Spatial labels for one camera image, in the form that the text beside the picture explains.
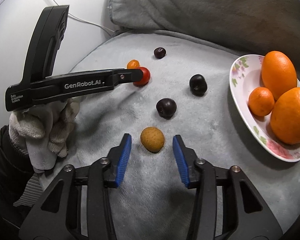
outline floral plate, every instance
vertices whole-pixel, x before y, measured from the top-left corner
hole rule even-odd
[[[261,79],[263,58],[264,56],[250,54],[239,57],[233,62],[229,74],[232,98],[246,126],[264,149],[282,161],[300,161],[300,143],[287,145],[280,142],[270,127],[271,114],[258,117],[248,108],[250,93],[256,87],[264,86]]]

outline gray pillow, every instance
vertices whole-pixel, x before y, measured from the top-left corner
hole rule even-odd
[[[185,33],[230,49],[285,53],[300,72],[300,0],[110,0],[113,23]]]

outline red cherry tomato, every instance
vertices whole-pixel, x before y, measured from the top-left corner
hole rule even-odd
[[[145,84],[147,84],[150,80],[150,71],[145,68],[145,67],[137,67],[138,69],[141,69],[142,72],[143,72],[143,78],[138,81],[138,82],[134,82],[133,84],[134,85],[137,85],[137,86],[144,86]]]

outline white wall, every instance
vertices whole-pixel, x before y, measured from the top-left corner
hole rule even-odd
[[[108,0],[56,0],[70,4],[69,12],[81,19],[118,29],[110,22]],[[26,53],[37,20],[52,0],[4,0],[0,4],[0,128],[8,124],[4,95],[21,81]],[[57,53],[53,75],[68,73],[83,57],[109,36],[99,27],[68,18],[65,37]]]

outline white glove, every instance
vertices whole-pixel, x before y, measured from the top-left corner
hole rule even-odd
[[[9,120],[12,144],[23,154],[29,154],[36,172],[52,169],[57,156],[67,155],[66,140],[74,128],[79,101],[51,102],[14,111]]]

